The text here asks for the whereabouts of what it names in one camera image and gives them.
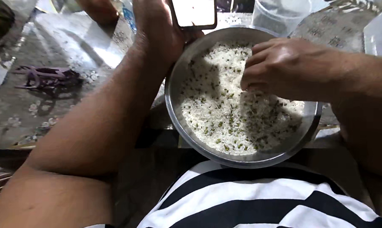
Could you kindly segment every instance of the black stripe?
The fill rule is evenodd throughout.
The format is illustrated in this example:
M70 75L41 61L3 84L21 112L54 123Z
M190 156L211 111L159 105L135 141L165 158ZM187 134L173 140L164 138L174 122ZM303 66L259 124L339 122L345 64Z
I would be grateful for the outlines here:
M239 224L279 224L292 209L304 205L343 219L357 228L382 228L382 218L368 222L338 200L319 191L307 199L232 200L179 220L170 228L232 228Z
M312 184L328 183L334 193L344 195L344 192L338 185L329 178L305 170L285 167L267 167L254 170L226 168L209 171L188 180L174 190L161 204L158 210L167 208L184 196L209 185L232 181L252 181L264 178L286 178L306 181Z
M357 228L382 228L381 217L376 218L372 222L364 221L356 213L346 208L346 206L340 203L337 199L320 191L314 191L302 205L345 220Z

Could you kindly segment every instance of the steel bowl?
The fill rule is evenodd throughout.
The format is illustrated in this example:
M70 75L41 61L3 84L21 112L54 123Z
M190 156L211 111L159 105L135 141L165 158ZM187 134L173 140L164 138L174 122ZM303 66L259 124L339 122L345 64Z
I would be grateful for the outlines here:
M274 36L252 28L225 28L214 31L191 44L181 55L171 75L166 79L165 100L174 127L184 140L203 156L230 167L263 168L290 158L312 138L322 112L322 105L318 102L305 101L302 124L293 135L269 151L257 152L252 155L229 155L210 148L195 136L182 115L180 85L185 78L191 76L188 64L195 55L211 48L218 41L238 40L261 43L271 38Z

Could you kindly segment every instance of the rice and mung bean mixture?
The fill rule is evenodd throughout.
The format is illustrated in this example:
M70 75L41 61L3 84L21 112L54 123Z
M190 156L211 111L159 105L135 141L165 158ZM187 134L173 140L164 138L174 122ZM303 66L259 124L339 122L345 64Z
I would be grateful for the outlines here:
M240 88L249 43L218 42L194 57L182 84L182 113L209 147L232 155L269 150L299 127L303 101Z

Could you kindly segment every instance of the hand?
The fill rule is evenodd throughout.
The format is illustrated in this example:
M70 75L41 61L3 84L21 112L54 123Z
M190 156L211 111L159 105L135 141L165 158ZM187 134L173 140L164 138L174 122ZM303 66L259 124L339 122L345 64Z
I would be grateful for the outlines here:
M178 60L185 41L202 33L184 33L174 25L166 0L135 0L133 11L137 26L136 42L169 65Z
M241 87L305 101L334 99L352 70L355 54L303 39L276 38L255 45L246 62Z

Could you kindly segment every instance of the black phone case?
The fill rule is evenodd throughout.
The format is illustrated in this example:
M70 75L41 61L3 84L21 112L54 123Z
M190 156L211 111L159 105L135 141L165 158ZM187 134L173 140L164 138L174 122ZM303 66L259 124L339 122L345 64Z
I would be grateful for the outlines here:
M177 22L177 15L175 13L173 2L170 0L170 8L171 8L171 15L173 17L173 23L175 23L178 27L184 30L205 30L205 29L215 29L216 26L218 26L218 12L216 11L217 3L216 0L214 0L214 8L215 8L215 23L212 25L200 25L200 26L185 26L181 27Z

